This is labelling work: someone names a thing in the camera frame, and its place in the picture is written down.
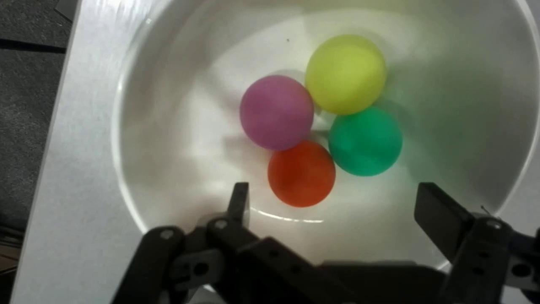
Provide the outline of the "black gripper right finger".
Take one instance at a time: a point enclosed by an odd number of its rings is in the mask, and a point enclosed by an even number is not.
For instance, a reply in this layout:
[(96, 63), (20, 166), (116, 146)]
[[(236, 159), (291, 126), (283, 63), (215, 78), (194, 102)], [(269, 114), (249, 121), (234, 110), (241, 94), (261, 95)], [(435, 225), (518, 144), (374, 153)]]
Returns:
[(447, 261), (457, 256), (474, 224), (474, 217), (433, 183), (418, 185), (413, 220)]

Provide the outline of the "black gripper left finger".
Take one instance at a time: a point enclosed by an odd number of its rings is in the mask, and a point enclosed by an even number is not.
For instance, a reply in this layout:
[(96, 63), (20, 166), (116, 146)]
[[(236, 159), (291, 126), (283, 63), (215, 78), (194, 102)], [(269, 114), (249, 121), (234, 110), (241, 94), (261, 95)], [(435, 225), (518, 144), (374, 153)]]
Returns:
[(249, 210), (249, 185), (236, 183), (227, 203), (226, 217), (242, 227), (248, 225), (248, 210)]

